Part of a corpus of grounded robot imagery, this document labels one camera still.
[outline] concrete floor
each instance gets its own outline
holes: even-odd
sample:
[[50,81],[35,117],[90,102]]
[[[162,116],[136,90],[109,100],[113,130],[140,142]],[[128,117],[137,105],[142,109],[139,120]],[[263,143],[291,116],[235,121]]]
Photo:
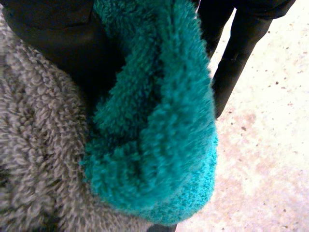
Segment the concrete floor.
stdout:
[[214,195],[177,232],[309,231],[308,34],[308,0],[297,0],[256,46],[217,123]]

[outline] teal towel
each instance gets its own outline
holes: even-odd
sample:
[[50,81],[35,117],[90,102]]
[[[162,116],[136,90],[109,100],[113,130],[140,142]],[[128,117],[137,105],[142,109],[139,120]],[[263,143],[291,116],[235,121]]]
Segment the teal towel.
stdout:
[[157,224],[214,189],[217,135],[205,43],[188,0],[96,0],[126,65],[93,118],[83,166],[102,201]]

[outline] gray fuzzy fabric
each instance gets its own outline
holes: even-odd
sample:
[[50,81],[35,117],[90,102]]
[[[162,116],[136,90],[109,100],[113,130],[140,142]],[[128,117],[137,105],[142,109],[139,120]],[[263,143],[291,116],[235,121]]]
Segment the gray fuzzy fabric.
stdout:
[[79,165],[87,135],[79,89],[14,35],[1,6],[0,44],[0,227],[146,231],[147,222],[90,193]]

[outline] gray fleece blanket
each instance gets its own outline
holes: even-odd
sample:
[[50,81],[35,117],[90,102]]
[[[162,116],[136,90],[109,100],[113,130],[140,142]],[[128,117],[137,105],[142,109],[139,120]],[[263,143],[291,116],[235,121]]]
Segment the gray fleece blanket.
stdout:
[[8,28],[0,5],[0,227],[8,231],[146,231],[101,203],[79,165],[85,106],[70,76]]

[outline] folded towel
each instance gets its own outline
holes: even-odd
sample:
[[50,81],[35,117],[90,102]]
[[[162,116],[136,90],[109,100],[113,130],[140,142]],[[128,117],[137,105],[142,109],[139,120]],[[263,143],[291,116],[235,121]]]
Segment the folded towel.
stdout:
[[83,161],[102,201],[171,225],[214,187],[216,129],[205,44],[187,0],[96,0],[126,59],[94,116]]
[[88,134],[79,88],[1,11],[0,231],[145,232],[148,222],[91,194],[79,165]]

